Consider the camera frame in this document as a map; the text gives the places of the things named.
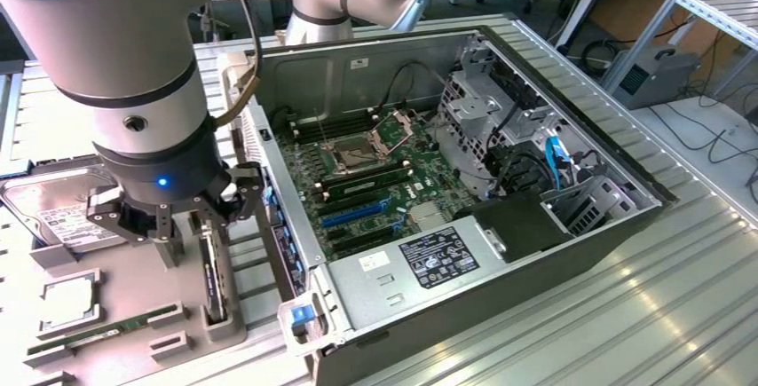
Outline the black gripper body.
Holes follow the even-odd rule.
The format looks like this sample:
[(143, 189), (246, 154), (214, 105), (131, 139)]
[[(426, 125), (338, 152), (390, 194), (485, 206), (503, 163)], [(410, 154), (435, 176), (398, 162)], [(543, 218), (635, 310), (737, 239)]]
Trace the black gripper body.
[(119, 153), (103, 146), (95, 149), (126, 196), (139, 204), (175, 204), (202, 193), (218, 197), (231, 183), (211, 120), (203, 121), (176, 146), (156, 153)]

